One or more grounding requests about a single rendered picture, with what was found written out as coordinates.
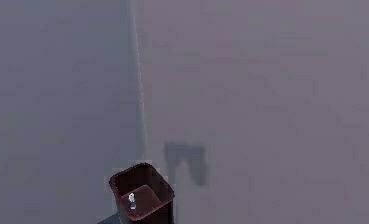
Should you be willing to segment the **dark red square bin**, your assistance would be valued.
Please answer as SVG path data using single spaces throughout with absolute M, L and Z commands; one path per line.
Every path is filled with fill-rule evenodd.
M 174 224 L 172 187 L 149 163 L 129 167 L 109 179 L 121 224 Z M 128 195 L 135 194 L 131 210 Z

